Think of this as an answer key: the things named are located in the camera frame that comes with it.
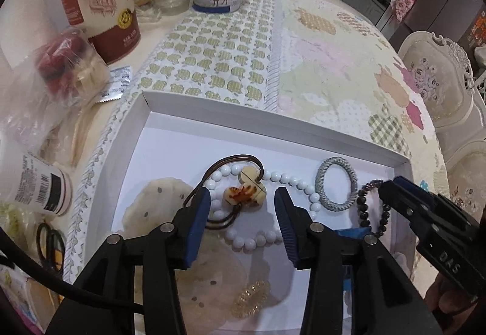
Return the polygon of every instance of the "screw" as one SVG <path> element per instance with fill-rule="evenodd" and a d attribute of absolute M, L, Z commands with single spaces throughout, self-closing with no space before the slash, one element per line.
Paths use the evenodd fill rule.
<path fill-rule="evenodd" d="M 106 242 L 108 242 L 110 245 L 116 245 L 118 242 L 120 242 L 120 236 L 117 233 L 114 233 L 106 238 Z"/>
<path fill-rule="evenodd" d="M 364 241 L 369 245 L 375 245 L 378 242 L 378 238 L 372 233 L 369 233 L 368 235 L 364 236 Z"/>
<path fill-rule="evenodd" d="M 324 226 L 321 223 L 312 223 L 309 226 L 309 228 L 310 228 L 311 231 L 314 231 L 314 232 L 322 232 L 322 231 L 324 231 Z"/>
<path fill-rule="evenodd" d="M 160 230 L 162 232 L 172 232 L 176 228 L 172 223 L 163 223 L 160 226 Z"/>

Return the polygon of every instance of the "blue gripper pad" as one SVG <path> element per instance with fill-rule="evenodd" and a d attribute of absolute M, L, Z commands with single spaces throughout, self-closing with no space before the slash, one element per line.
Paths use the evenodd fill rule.
<path fill-rule="evenodd" d="M 186 255 L 184 257 L 184 264 L 186 267 L 190 267 L 193 261 L 197 257 L 199 251 L 199 246 L 201 245 L 201 240 L 203 238 L 204 228 L 206 227 L 207 216 L 210 212 L 211 207 L 211 195 L 209 190 L 206 188 L 201 188 L 204 192 L 197 208 L 197 212 L 194 215 L 194 220 L 189 228 L 189 232 L 186 239 Z"/>

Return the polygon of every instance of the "gray hair tie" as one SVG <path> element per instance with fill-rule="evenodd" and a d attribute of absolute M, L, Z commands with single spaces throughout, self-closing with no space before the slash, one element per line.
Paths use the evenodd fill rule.
<path fill-rule="evenodd" d="M 349 176 L 349 180 L 351 180 L 351 193 L 345 203 L 336 203 L 332 202 L 329 198 L 327 198 L 326 193 L 324 192 L 324 176 L 331 165 L 339 165 L 342 169 L 344 169 Z M 322 206 L 330 211 L 343 211 L 351 208 L 352 204 L 356 202 L 356 198 L 358 197 L 358 177 L 356 176 L 356 172 L 352 168 L 351 164 L 347 162 L 342 157 L 331 157 L 325 160 L 319 169 L 317 170 L 317 174 L 315 176 L 315 191 L 320 196 L 320 202 Z"/>

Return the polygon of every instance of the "white bead bracelet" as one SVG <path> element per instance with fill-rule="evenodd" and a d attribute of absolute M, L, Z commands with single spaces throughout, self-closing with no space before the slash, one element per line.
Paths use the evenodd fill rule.
<path fill-rule="evenodd" d="M 203 184 L 208 190 L 213 191 L 216 189 L 216 183 L 221 181 L 223 177 L 229 176 L 230 174 L 237 176 L 242 170 L 243 165 L 233 164 L 223 165 L 219 170 L 213 172 L 211 177 Z M 290 176 L 287 173 L 270 172 L 268 170 L 264 171 L 262 181 L 270 180 L 272 182 L 280 182 L 281 184 L 288 184 L 291 187 L 296 187 L 302 190 L 306 195 L 309 196 L 309 216 L 312 220 L 317 217 L 317 212 L 321 210 L 321 203 L 319 202 L 320 196 L 315 192 L 315 188 L 309 185 L 307 181 L 303 179 L 298 179 L 295 176 Z M 222 220 L 228 214 L 222 210 L 222 202 L 218 198 L 214 198 L 214 194 L 211 195 L 211 212 L 210 220 Z M 255 238 L 242 238 L 238 236 L 237 231 L 234 228 L 228 228 L 225 233 L 225 238 L 232 243 L 235 249 L 242 249 L 245 247 L 246 250 L 255 250 L 257 247 L 263 247 L 267 244 L 273 244 L 275 242 L 281 242 L 283 240 L 282 233 L 280 230 L 268 230 L 265 233 L 258 234 Z"/>

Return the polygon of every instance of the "patterned tablecloth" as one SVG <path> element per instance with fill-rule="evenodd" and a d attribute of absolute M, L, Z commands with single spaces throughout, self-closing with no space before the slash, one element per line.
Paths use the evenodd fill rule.
<path fill-rule="evenodd" d="M 75 194 L 65 278 L 83 264 L 83 239 L 107 141 L 141 90 L 252 106 L 306 120 L 410 158 L 422 188 L 449 195 L 432 120 L 388 41 L 324 0 L 244 0 L 238 12 L 189 11 L 135 76 Z"/>
<path fill-rule="evenodd" d="M 283 14 L 276 111 L 402 153 L 417 184 L 448 197 L 432 120 L 381 33 L 324 0 L 276 0 L 276 6 Z M 424 277 L 414 282 L 422 293 L 435 273 L 417 254 L 412 280 Z"/>

